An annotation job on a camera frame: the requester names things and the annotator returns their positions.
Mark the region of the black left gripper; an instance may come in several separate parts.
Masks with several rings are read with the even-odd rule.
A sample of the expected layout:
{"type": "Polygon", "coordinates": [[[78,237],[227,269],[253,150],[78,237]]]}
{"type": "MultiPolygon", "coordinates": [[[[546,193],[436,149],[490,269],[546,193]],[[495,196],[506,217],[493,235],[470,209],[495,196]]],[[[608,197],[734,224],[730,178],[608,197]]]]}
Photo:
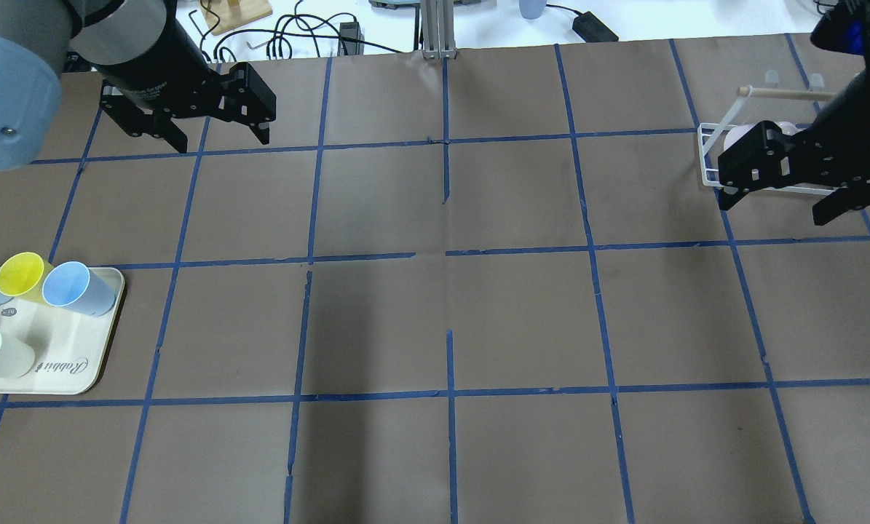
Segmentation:
{"type": "Polygon", "coordinates": [[[261,145],[269,145],[274,90],[251,63],[216,73],[178,21],[168,21],[141,56],[96,69],[104,76],[100,106],[129,136],[148,134],[185,154],[188,138],[175,119],[207,116],[245,125],[261,145]]]}

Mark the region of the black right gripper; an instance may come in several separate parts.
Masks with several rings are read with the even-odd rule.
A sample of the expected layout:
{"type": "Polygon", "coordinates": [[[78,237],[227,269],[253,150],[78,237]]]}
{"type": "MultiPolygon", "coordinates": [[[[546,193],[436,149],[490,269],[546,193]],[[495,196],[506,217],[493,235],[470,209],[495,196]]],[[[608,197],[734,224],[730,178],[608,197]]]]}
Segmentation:
{"type": "Polygon", "coordinates": [[[816,226],[870,206],[870,73],[860,73],[805,130],[785,135],[759,122],[719,156],[719,209],[730,211],[747,194],[799,183],[834,192],[813,205],[816,226]]]}

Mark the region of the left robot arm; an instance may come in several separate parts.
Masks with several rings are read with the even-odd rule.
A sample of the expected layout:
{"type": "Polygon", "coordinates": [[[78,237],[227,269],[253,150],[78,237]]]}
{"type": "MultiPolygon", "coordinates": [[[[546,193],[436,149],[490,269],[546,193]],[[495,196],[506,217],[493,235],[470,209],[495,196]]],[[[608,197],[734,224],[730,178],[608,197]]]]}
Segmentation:
{"type": "Polygon", "coordinates": [[[269,143],[274,90],[250,63],[211,69],[174,1],[0,1],[0,172],[41,153],[69,51],[102,74],[100,107],[129,136],[184,153],[176,120],[212,117],[269,143]]]}

